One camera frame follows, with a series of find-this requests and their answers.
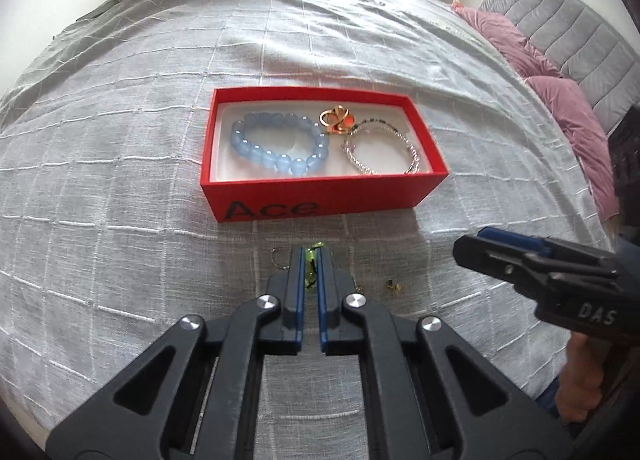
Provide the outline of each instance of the blue beaded bracelet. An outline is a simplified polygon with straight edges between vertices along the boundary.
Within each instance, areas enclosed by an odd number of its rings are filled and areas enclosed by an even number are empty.
[[[314,141],[312,154],[304,158],[291,158],[288,154],[275,154],[273,151],[265,150],[257,144],[252,144],[246,138],[246,130],[256,126],[273,126],[274,128],[297,128],[307,132]],[[295,114],[247,114],[244,120],[236,120],[231,126],[231,146],[236,153],[252,162],[262,164],[268,169],[274,167],[281,173],[288,173],[293,176],[303,176],[307,170],[316,171],[320,169],[326,158],[329,156],[329,136],[318,122],[313,122],[308,117],[299,117]]]

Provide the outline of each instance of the red box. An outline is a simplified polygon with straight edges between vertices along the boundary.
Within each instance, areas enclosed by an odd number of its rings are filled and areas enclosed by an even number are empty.
[[[213,148],[214,130],[220,106],[225,103],[255,101],[331,101],[402,108],[431,169],[415,174],[211,180],[212,163],[215,164],[216,159],[216,151]],[[447,167],[429,130],[422,122],[414,104],[406,96],[364,90],[307,87],[218,88],[213,94],[200,185],[219,222],[413,208],[447,175]]]

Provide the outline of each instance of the gray headboard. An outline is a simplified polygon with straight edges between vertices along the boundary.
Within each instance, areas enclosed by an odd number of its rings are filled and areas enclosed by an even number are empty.
[[[484,0],[575,80],[606,133],[640,103],[640,57],[580,0]]]

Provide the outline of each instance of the blanket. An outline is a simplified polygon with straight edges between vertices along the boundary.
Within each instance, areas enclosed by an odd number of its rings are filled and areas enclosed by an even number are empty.
[[[210,98],[257,85],[408,95],[450,175],[412,210],[218,224],[198,182]],[[437,0],[123,0],[2,98],[0,181],[0,392],[47,429],[184,314],[263,293],[271,249],[317,241],[366,296],[439,315],[536,396],[567,332],[453,242],[492,225],[608,245],[545,105]],[[305,327],[300,355],[265,362],[255,457],[365,459],[358,361]]]

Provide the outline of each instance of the earring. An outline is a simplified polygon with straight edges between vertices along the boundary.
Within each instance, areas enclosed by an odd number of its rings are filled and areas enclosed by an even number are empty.
[[[273,249],[271,249],[271,263],[273,263],[275,268],[279,268],[280,270],[289,270],[289,265],[279,265],[276,263],[275,254],[280,250],[284,249],[279,249],[278,247],[273,247]]]
[[[402,285],[400,283],[394,283],[394,280],[388,280],[386,287],[391,292],[392,296],[397,296],[402,291]]]

